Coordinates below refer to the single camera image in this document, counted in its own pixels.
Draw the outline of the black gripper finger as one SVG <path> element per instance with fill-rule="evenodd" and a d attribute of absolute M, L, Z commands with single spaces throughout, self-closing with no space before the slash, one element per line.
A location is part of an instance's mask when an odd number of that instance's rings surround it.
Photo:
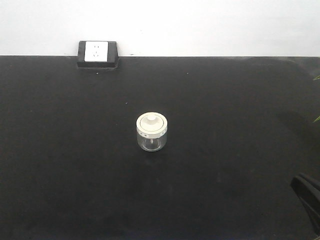
<path fill-rule="evenodd" d="M 301 178 L 299 191 L 319 193 L 320 192 L 320 181 L 316 180 L 309 175 L 299 173 L 298 176 Z"/>
<path fill-rule="evenodd" d="M 300 191 L 300 180 L 299 175 L 296 175 L 291 180 L 291 188 L 299 198 L 304 209 L 306 210 L 313 230 L 316 235 L 320 234 L 320 192 L 304 192 Z"/>

